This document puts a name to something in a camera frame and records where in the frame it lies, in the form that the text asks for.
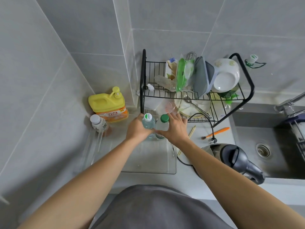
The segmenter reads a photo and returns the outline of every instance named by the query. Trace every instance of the orange handle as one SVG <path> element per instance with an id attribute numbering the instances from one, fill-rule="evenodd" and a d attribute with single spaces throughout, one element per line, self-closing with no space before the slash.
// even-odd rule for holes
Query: orange handle
<path id="1" fill-rule="evenodd" d="M 229 130 L 229 129 L 230 129 L 230 127 L 222 128 L 222 129 L 220 129 L 220 130 L 214 132 L 214 135 L 219 134 L 219 133 L 221 133 L 221 132 L 225 132 L 225 131 L 227 131 L 227 130 Z"/>

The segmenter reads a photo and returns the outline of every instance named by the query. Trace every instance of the transparent plastic tray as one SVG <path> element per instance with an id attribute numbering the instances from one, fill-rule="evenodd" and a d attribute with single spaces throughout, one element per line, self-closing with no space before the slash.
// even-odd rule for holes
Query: transparent plastic tray
<path id="1" fill-rule="evenodd" d="M 84 169 L 109 153 L 125 139 L 128 125 L 135 117 L 137 115 L 129 114 L 127 119 L 110 122 L 112 132 L 106 137 L 102 137 L 102 132 L 99 134 L 95 131 L 90 132 Z M 158 121 L 160 116 L 154 116 L 154 118 Z M 145 140 L 132 151 L 122 172 L 175 174 L 176 147 L 173 147 L 167 139 L 159 140 L 155 137 Z"/>

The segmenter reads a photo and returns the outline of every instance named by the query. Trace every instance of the orange label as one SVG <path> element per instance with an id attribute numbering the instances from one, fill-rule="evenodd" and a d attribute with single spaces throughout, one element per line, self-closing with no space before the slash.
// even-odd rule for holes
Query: orange label
<path id="1" fill-rule="evenodd" d="M 100 117 L 103 117 L 108 122 L 115 122 L 122 120 L 124 118 L 128 117 L 128 110 L 124 106 L 123 108 L 119 108 L 115 111 L 109 111 L 109 112 L 96 112 L 97 115 Z"/>

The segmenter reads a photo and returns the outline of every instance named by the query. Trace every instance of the sink drain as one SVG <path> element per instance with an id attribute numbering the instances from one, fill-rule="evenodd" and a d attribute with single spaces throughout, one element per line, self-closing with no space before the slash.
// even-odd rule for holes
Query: sink drain
<path id="1" fill-rule="evenodd" d="M 264 144 L 261 144 L 261 143 L 257 144 L 256 145 L 256 151 L 263 158 L 267 158 L 267 157 L 270 156 L 270 150 Z"/>

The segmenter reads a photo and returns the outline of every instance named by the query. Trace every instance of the gray clothing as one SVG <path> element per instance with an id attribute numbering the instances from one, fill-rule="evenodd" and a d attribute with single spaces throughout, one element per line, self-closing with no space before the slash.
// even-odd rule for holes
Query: gray clothing
<path id="1" fill-rule="evenodd" d="M 164 186 L 131 186 L 119 193 L 92 229 L 232 229 L 206 204 Z"/>

